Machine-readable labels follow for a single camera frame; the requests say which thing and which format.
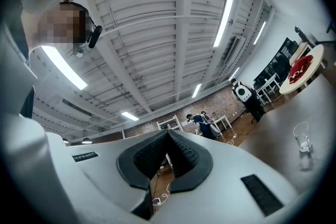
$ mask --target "headset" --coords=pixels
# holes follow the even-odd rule
[[[60,5],[61,4],[71,4],[75,7],[77,7],[79,10],[82,10],[82,11],[86,12],[86,14],[87,14],[86,18],[90,21],[90,24],[92,25],[93,30],[90,30],[88,34],[87,34],[87,31],[86,31],[85,40],[81,39],[81,42],[77,46],[81,47],[82,44],[88,43],[89,48],[93,49],[95,47],[97,41],[98,41],[98,38],[99,38],[103,28],[100,25],[98,25],[98,26],[95,25],[92,18],[89,16],[89,11],[85,7],[83,7],[82,5],[80,5],[78,3],[75,3],[75,2],[71,2],[69,0],[62,1],[62,2],[60,2]]]

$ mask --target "white cable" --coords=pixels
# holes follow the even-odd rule
[[[170,192],[169,192],[169,190],[168,190],[168,187],[169,187],[169,185],[170,185],[170,183],[168,184],[168,186],[167,186],[167,192],[168,192],[168,194],[167,193],[164,193],[164,194],[162,194],[161,196],[162,197],[166,197],[166,200],[164,200],[162,203],[160,203],[159,205],[162,205],[165,201],[167,201],[168,200],[168,197],[169,197],[169,195],[170,195]]]
[[[234,142],[234,139],[237,137],[237,134],[234,134],[233,135],[233,138],[229,141],[229,142],[226,142],[226,144],[229,144],[229,145],[234,145],[235,142]]]

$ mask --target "ceiling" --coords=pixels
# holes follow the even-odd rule
[[[74,1],[88,8],[103,31],[116,29],[81,58],[58,49],[88,86],[78,90],[41,48],[30,55],[38,77],[33,119],[72,141],[121,131],[224,87],[254,50],[252,40],[270,11],[264,0],[234,0],[233,24],[214,48],[225,0]],[[234,42],[240,38],[246,42]],[[199,83],[200,94],[191,99]],[[124,111],[140,120],[128,120]]]

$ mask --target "ceiling light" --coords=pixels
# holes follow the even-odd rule
[[[79,90],[82,90],[87,86],[87,84],[71,69],[67,62],[65,62],[55,47],[42,46],[42,49],[59,71],[61,71]]]
[[[201,87],[201,83],[199,85],[196,86],[196,89],[194,91],[194,94],[193,94],[193,98],[197,95],[198,91],[200,90],[200,87]]]
[[[133,120],[133,121],[137,121],[137,120],[139,120],[137,117],[131,115],[131,114],[128,113],[128,112],[121,113],[121,115],[123,115],[123,116],[125,116],[125,117],[127,117],[127,118],[129,118],[129,119],[131,119],[131,120]]]
[[[214,47],[218,47],[222,39],[225,27],[227,25],[227,20],[229,19],[230,11],[232,8],[232,3],[233,3],[233,0],[225,0],[224,11],[221,17],[221,21],[219,23],[219,29],[218,29],[218,32],[215,38]]]
[[[237,71],[240,69],[240,67],[238,67],[237,69],[236,69],[236,71],[233,73],[233,75],[229,78],[229,80],[231,80],[234,76],[235,76],[235,74],[237,73]]]
[[[86,145],[92,144],[92,141],[89,138],[85,137],[82,141],[82,144],[86,144]]]
[[[261,35],[261,32],[262,32],[262,30],[263,30],[265,24],[266,24],[266,22],[263,23],[263,25],[262,25],[262,27],[261,27],[261,29],[260,29],[260,31],[259,31],[259,34],[258,34],[256,40],[254,41],[253,45],[255,45],[255,44],[257,43],[257,41],[258,41],[258,39],[259,39],[259,37],[260,37],[260,35]]]

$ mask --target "red cloth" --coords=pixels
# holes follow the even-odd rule
[[[312,61],[313,56],[307,55],[301,57],[300,59],[294,62],[294,65],[291,67],[289,71],[289,84],[293,84],[297,82],[303,74],[307,71],[308,67],[310,66],[310,62]]]

